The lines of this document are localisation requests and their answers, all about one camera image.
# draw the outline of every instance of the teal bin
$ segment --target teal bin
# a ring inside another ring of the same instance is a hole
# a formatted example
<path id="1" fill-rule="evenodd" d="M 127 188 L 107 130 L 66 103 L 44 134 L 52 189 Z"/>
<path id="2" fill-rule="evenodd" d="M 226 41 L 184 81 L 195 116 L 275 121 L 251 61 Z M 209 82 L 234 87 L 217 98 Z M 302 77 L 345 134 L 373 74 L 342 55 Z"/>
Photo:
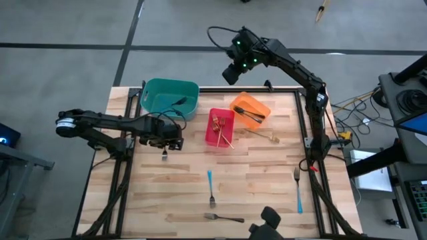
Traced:
<path id="1" fill-rule="evenodd" d="M 185 103 L 173 105 L 187 97 Z M 180 111 L 185 120 L 190 121 L 195 117 L 197 100 L 199 99 L 199 86 L 191 81 L 173 79 L 152 79 L 144 87 L 141 106 L 150 113 L 164 112 L 175 109 Z M 174 112 L 166 113 L 167 116 L 182 120 Z"/>

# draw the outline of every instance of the silver fork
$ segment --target silver fork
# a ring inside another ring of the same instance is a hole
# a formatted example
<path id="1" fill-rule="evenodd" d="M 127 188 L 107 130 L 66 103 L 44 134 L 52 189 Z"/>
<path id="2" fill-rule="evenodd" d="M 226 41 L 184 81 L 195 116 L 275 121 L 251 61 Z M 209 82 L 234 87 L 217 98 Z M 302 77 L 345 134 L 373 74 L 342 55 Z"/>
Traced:
<path id="1" fill-rule="evenodd" d="M 296 190 L 298 193 L 298 213 L 302 213 L 302 203 L 300 197 L 300 169 L 298 167 L 295 168 L 294 171 L 294 179 L 296 181 Z"/>

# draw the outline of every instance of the fork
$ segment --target fork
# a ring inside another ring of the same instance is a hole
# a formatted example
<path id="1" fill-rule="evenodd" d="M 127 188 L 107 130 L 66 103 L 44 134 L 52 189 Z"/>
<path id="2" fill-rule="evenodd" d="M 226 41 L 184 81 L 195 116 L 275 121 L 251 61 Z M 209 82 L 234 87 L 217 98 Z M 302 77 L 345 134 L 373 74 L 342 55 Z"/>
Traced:
<path id="1" fill-rule="evenodd" d="M 301 204 L 301 197 L 300 197 L 300 169 L 295 168 L 294 171 L 294 179 L 296 181 L 296 191 L 298 194 L 298 213 L 302 213 L 302 204 Z"/>

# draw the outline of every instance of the orange plastic basket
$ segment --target orange plastic basket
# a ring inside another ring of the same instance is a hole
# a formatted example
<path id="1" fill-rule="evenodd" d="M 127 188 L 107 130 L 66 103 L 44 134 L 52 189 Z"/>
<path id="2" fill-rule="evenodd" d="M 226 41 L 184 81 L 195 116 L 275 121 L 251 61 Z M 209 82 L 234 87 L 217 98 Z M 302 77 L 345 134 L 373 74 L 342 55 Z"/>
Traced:
<path id="1" fill-rule="evenodd" d="M 270 115 L 271 110 L 265 106 L 264 104 L 260 103 L 257 99 L 253 98 L 251 95 L 249 95 L 246 92 L 241 92 L 236 99 L 232 103 L 230 103 L 230 109 L 234 111 L 234 106 L 241 107 L 242 109 L 245 109 L 246 111 L 250 111 L 252 113 L 262 114 L 266 116 L 263 122 L 267 119 L 268 115 Z M 238 112 L 234 111 L 235 117 L 241 121 L 242 123 L 245 123 L 250 129 L 256 130 L 258 127 L 260 127 L 261 123 L 257 123 L 252 118 L 248 117 L 244 114 L 239 114 Z M 260 119 L 259 117 L 256 117 L 250 113 L 248 113 L 252 117 L 255 117 L 257 119 Z"/>

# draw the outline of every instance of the gray floor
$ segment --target gray floor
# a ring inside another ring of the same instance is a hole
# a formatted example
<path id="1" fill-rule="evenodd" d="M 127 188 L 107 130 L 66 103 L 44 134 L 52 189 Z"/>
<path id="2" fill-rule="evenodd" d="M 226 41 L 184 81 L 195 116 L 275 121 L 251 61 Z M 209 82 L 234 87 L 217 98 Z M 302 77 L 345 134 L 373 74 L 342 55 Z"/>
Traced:
<path id="1" fill-rule="evenodd" d="M 210 25 L 274 37 L 287 47 L 307 49 L 427 50 L 427 7 L 423 0 L 333 1 L 322 20 L 314 17 L 322 0 L 145 0 L 134 45 L 212 46 Z M 137 0 L 0 0 L 0 42 L 124 45 Z M 214 31 L 229 45 L 233 35 Z M 419 56 L 293 54 L 328 84 L 331 102 L 372 90 L 379 74 L 400 71 Z M 14 235 L 30 239 L 68 237 L 77 215 L 93 151 L 81 139 L 55 134 L 57 113 L 72 108 L 104 111 L 121 51 L 0 48 L 0 122 L 22 132 L 19 149 L 55 161 L 52 172 L 32 176 Z M 122 86 L 140 86 L 155 77 L 226 85 L 223 53 L 131 51 Z M 258 67 L 238 85 L 295 85 L 274 68 Z M 386 109 L 378 107 L 383 117 Z M 375 116 L 368 106 L 367 114 Z M 389 147 L 396 131 L 370 123 L 362 147 Z M 26 214 L 25 210 L 35 209 Z M 415 239 L 413 229 L 385 225 L 396 218 L 391 200 L 363 198 L 358 206 L 363 230 L 375 237 Z"/>

